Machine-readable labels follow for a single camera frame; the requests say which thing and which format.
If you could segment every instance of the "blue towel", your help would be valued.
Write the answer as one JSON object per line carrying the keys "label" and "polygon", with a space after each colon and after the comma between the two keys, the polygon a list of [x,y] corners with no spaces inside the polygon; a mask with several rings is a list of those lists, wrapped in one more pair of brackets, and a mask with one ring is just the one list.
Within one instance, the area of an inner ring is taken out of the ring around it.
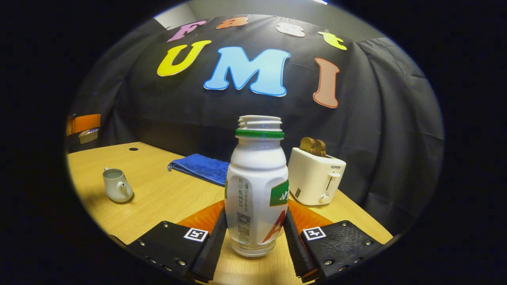
{"label": "blue towel", "polygon": [[193,177],[225,186],[228,167],[228,162],[208,158],[200,154],[192,154],[173,160],[167,166],[167,170],[171,171],[174,168]]}

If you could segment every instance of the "teapot spout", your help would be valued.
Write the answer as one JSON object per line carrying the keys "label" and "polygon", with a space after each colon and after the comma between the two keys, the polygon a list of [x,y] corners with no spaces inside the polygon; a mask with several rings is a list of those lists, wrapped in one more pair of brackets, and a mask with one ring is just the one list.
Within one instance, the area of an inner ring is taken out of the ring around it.
{"label": "teapot spout", "polygon": [[120,191],[126,195],[126,196],[130,196],[130,191],[127,189],[127,185],[124,183],[124,182],[118,182],[118,185],[117,187],[120,189]]}

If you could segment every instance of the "wooden table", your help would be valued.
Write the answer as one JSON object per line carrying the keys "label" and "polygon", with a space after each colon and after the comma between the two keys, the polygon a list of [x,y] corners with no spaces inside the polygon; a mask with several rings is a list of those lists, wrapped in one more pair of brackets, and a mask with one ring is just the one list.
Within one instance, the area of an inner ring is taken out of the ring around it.
{"label": "wooden table", "polygon": [[[129,244],[162,220],[177,223],[224,198],[224,187],[167,170],[171,161],[182,157],[133,142],[71,153],[67,159],[77,195],[90,216],[106,233]],[[118,204],[106,196],[102,180],[104,167],[123,170],[134,190],[130,202]],[[382,244],[392,238],[384,227],[340,191],[329,205],[310,208],[332,222],[349,220]],[[274,250],[258,259],[236,254],[226,233],[210,284],[301,284],[301,280],[295,275],[283,231]]]}

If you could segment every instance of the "letter m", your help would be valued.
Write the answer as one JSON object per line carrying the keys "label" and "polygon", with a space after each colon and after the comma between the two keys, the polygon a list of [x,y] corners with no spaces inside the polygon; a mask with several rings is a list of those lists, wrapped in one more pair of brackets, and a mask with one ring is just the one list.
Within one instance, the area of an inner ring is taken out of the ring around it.
{"label": "letter m", "polygon": [[257,94],[282,97],[287,90],[282,85],[283,64],[291,56],[286,51],[267,49],[252,61],[241,47],[224,47],[218,50],[219,62],[211,79],[204,82],[204,88],[224,90],[229,86],[225,79],[230,70],[234,87],[242,89],[256,73],[257,80],[250,84],[250,90]]}

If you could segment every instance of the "yellow letter u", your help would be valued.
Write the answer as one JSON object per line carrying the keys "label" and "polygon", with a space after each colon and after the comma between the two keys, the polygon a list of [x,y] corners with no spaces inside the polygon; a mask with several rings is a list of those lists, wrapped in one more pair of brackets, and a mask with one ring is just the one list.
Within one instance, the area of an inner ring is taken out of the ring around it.
{"label": "yellow letter u", "polygon": [[157,74],[160,76],[169,76],[169,75],[175,75],[177,73],[180,73],[184,71],[187,67],[189,67],[194,60],[197,58],[201,50],[204,48],[205,45],[211,43],[209,40],[195,42],[192,44],[192,49],[190,50],[187,57],[180,63],[176,65],[172,65],[172,62],[176,58],[176,56],[179,54],[181,50],[187,47],[187,45],[181,45],[174,47],[167,51],[167,55],[164,57],[162,62],[160,63]]}

